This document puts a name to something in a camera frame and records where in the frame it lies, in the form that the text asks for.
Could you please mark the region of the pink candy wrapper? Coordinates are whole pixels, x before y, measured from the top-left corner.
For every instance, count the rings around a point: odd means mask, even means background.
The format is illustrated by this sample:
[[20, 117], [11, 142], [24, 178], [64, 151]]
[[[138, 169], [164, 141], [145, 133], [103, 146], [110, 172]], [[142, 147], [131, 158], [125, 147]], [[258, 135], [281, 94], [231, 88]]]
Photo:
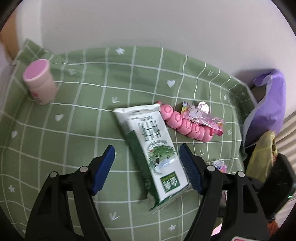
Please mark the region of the pink candy wrapper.
[[182, 103], [181, 117], [190, 120], [194, 123], [207, 126], [213, 130], [217, 136], [222, 136], [224, 133], [224, 120], [214, 117], [209, 113], [209, 106], [206, 102], [201, 101], [197, 106], [189, 104], [186, 101]]

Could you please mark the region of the green white milk carton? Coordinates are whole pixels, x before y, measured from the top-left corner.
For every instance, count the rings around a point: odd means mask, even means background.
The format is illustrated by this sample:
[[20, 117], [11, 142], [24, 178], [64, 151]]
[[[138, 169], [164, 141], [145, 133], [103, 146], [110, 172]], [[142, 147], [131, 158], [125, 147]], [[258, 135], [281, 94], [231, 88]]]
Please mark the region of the green white milk carton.
[[160, 110], [155, 103], [113, 111], [139, 168], [150, 210], [166, 206], [189, 185]]

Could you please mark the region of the pink cylindrical container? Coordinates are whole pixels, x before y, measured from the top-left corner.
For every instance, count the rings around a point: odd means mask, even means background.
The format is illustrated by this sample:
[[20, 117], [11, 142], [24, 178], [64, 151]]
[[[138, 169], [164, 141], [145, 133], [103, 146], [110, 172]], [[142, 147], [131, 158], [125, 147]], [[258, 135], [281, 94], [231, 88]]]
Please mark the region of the pink cylindrical container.
[[45, 105], [55, 99], [57, 87], [48, 60], [38, 59], [32, 62], [23, 72], [23, 80], [38, 104]]

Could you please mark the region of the green grid bed sheet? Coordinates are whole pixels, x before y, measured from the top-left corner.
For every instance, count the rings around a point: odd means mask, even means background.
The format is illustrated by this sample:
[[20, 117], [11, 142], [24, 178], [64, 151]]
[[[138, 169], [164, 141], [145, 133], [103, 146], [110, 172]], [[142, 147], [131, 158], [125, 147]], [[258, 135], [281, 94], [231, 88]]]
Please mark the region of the green grid bed sheet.
[[[23, 80], [26, 67], [50, 62], [57, 94], [40, 105]], [[242, 127], [255, 102], [247, 86], [217, 67], [168, 49], [113, 47], [55, 54], [26, 40], [1, 85], [1, 208], [25, 235], [34, 202], [48, 175], [88, 165], [108, 145], [116, 156], [94, 197], [112, 240], [182, 240], [201, 202], [186, 190], [151, 212], [139, 169], [113, 113], [115, 108], [160, 101], [179, 110], [183, 101], [206, 102], [224, 120], [224, 134], [202, 143], [169, 129], [175, 148], [187, 144], [205, 162], [243, 169]]]

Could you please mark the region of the purple pillow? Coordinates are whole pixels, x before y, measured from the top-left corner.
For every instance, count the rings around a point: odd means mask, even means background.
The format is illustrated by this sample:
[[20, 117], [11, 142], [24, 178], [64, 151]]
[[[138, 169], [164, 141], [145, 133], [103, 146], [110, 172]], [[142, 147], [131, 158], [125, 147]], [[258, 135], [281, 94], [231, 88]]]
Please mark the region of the purple pillow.
[[265, 87], [265, 95], [244, 121], [242, 144], [245, 148], [257, 142], [267, 131], [278, 134], [285, 117], [286, 83], [283, 73], [275, 69], [259, 75], [253, 83], [255, 87]]

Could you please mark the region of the pink caterpillar toy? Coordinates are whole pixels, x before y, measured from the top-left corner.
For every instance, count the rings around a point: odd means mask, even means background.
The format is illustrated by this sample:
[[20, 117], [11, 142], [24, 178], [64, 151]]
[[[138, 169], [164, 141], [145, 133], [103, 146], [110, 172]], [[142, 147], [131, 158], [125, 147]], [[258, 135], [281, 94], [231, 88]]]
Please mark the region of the pink caterpillar toy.
[[212, 128], [183, 118], [179, 112], [173, 110], [173, 107], [168, 104], [162, 104], [160, 101], [157, 101], [157, 103], [161, 105], [161, 116], [170, 128], [173, 128], [182, 135], [204, 143], [212, 140], [214, 135]]

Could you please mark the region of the pink drink carton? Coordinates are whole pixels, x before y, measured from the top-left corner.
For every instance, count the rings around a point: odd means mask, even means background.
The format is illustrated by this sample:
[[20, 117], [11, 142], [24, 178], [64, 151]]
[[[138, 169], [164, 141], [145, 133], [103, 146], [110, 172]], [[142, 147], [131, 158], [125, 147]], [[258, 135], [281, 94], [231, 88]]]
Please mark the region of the pink drink carton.
[[222, 173], [227, 173], [227, 165], [224, 161], [214, 161], [212, 165]]

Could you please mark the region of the wooden shelf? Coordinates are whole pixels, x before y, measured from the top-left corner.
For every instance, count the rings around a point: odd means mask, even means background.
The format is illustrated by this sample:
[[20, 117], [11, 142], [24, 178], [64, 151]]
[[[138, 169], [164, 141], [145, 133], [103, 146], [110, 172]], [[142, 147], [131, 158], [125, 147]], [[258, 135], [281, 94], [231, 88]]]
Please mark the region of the wooden shelf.
[[7, 54], [14, 60], [20, 50], [16, 31], [16, 10], [10, 15], [1, 30], [1, 42]]

